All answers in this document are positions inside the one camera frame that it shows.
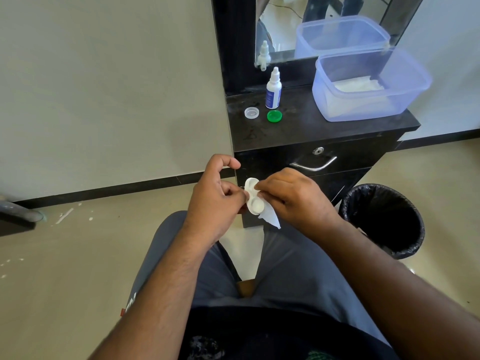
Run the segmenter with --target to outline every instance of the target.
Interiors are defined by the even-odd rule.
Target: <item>green cap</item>
[[[267,120],[270,122],[279,122],[282,120],[282,113],[279,110],[269,111],[267,114]]]

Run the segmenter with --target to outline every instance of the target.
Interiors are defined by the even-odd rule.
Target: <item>black trash bin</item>
[[[361,184],[349,191],[338,213],[395,259],[408,258],[425,237],[422,217],[396,190],[381,184]]]

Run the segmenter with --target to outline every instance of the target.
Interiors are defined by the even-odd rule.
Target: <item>drawer handle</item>
[[[308,170],[309,172],[318,172],[319,170],[327,168],[330,164],[332,164],[335,161],[336,158],[337,157],[334,156],[333,158],[330,158],[330,160],[328,162],[326,162],[324,165],[316,167],[316,168],[310,168],[308,166],[300,165],[300,164],[297,164],[297,163],[290,163],[290,166],[295,167],[295,168],[302,168],[302,169]]]

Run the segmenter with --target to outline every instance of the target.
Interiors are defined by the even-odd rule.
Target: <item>left hand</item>
[[[183,234],[194,237],[205,249],[212,247],[225,234],[248,201],[246,191],[220,179],[224,166],[238,169],[240,162],[224,154],[215,154],[210,158],[200,181],[193,188],[181,229]]]

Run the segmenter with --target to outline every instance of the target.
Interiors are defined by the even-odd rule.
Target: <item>lock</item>
[[[323,149],[322,147],[316,148],[316,149],[313,151],[313,155],[317,156],[317,155],[319,155],[319,154],[321,154],[321,153],[323,153],[323,152],[324,152],[324,149]]]

